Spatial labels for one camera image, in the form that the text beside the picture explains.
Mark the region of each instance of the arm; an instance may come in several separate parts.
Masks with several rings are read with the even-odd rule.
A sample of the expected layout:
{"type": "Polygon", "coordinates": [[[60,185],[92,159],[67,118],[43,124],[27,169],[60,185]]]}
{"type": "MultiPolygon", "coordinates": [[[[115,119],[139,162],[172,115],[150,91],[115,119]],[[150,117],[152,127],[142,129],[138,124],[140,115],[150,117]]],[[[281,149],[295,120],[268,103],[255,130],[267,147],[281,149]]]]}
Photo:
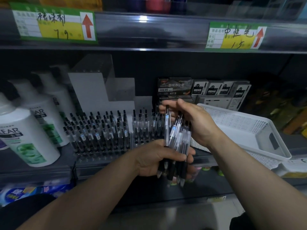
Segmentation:
{"type": "Polygon", "coordinates": [[[167,100],[162,113],[164,105],[191,118],[192,137],[211,151],[256,228],[306,228],[307,198],[301,192],[229,139],[201,107],[167,100]]]}
{"type": "MultiPolygon", "coordinates": [[[[190,148],[187,161],[195,151],[190,148]]],[[[110,163],[97,174],[51,202],[18,230],[98,229],[137,175],[156,175],[163,158],[184,161],[184,154],[163,147],[155,140],[137,147],[110,163]]]]}

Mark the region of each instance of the forearm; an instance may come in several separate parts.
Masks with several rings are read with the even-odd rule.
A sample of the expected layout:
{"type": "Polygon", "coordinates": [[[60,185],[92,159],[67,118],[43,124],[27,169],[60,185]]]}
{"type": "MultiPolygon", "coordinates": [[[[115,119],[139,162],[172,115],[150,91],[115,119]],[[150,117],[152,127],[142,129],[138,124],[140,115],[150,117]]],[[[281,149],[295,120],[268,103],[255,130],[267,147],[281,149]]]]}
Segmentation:
{"type": "Polygon", "coordinates": [[[137,176],[130,151],[27,220],[20,230],[98,229],[137,176]]]}
{"type": "Polygon", "coordinates": [[[307,226],[307,198],[246,153],[224,133],[209,150],[258,229],[307,226]]]}

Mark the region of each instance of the handwritten number 79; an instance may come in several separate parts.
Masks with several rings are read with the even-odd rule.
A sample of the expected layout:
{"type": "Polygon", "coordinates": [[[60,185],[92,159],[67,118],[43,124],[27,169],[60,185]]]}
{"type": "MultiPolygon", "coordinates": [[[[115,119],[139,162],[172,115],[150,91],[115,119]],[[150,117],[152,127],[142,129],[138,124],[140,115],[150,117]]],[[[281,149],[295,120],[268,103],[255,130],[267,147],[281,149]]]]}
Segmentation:
{"type": "MultiPolygon", "coordinates": [[[[59,38],[59,30],[58,29],[56,29],[56,30],[54,30],[54,31],[56,31],[56,33],[57,33],[57,37],[59,38]]],[[[65,30],[64,31],[64,34],[66,34],[67,35],[67,39],[68,39],[68,32],[67,32],[67,30],[65,30]]]]}

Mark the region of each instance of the red arrow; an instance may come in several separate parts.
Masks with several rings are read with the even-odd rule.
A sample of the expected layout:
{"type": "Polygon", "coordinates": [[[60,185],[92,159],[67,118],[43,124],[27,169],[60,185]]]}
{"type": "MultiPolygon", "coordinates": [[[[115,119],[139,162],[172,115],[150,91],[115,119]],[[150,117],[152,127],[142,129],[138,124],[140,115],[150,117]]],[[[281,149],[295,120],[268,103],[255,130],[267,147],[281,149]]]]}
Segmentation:
{"type": "Polygon", "coordinates": [[[84,17],[84,20],[82,22],[82,25],[85,25],[85,29],[86,29],[86,36],[87,38],[91,38],[91,29],[90,26],[93,26],[93,23],[91,22],[90,18],[88,17],[88,15],[86,14],[84,17]]]}
{"type": "Polygon", "coordinates": [[[256,40],[256,42],[255,42],[254,47],[257,47],[257,46],[258,46],[261,37],[263,37],[263,28],[261,28],[261,30],[258,32],[258,34],[256,34],[256,37],[257,37],[257,40],[256,40]]]}

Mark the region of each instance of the tile floor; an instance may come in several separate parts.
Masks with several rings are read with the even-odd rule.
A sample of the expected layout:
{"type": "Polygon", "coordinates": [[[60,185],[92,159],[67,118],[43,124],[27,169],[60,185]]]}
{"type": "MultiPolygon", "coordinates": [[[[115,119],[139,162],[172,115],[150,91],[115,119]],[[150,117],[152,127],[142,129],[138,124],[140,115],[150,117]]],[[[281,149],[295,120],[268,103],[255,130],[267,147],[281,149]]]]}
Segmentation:
{"type": "Polygon", "coordinates": [[[237,199],[109,216],[101,230],[228,230],[233,217],[244,212],[237,199]]]}

